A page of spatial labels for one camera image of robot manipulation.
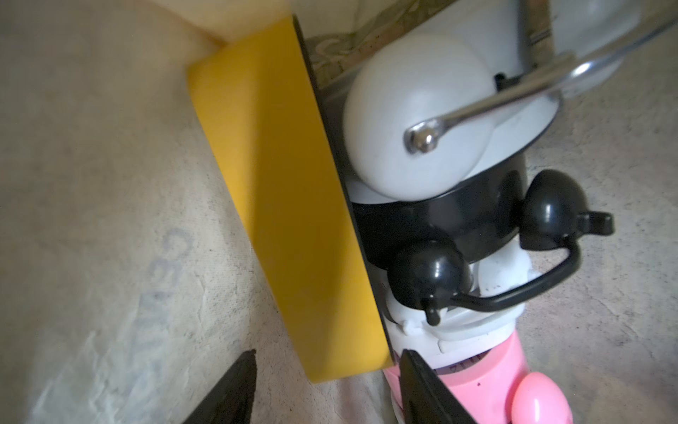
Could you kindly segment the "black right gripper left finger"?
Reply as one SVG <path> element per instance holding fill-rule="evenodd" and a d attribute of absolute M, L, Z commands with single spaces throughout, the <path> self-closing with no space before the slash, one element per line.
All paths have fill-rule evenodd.
<path fill-rule="evenodd" d="M 256 383 L 256 351 L 252 349 L 239 355 L 184 424 L 250 423 Z"/>

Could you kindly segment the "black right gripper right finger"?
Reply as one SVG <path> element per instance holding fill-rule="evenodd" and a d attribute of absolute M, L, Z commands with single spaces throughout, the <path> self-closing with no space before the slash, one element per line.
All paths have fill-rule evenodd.
<path fill-rule="evenodd" d="M 476 424 L 419 353 L 404 350 L 399 367 L 405 423 Z"/>

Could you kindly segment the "canvas tote bag green handles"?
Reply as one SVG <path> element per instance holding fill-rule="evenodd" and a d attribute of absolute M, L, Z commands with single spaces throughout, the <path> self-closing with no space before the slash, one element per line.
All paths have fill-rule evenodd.
<path fill-rule="evenodd" d="M 4 1 L 1 420 L 180 423 L 245 350 L 256 423 L 393 422 L 381 373 L 314 384 L 187 89 L 288 13 L 345 64 L 439 1 Z M 578 423 L 677 420 L 677 33 L 568 99 L 528 169 L 614 214 L 519 323 Z"/>

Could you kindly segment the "yellow square alarm clock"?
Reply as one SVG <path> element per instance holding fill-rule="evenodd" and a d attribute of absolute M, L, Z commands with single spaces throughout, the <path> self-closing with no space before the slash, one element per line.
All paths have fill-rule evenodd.
<path fill-rule="evenodd" d="M 193 65 L 188 88 L 308 379 L 390 367 L 297 19 Z"/>

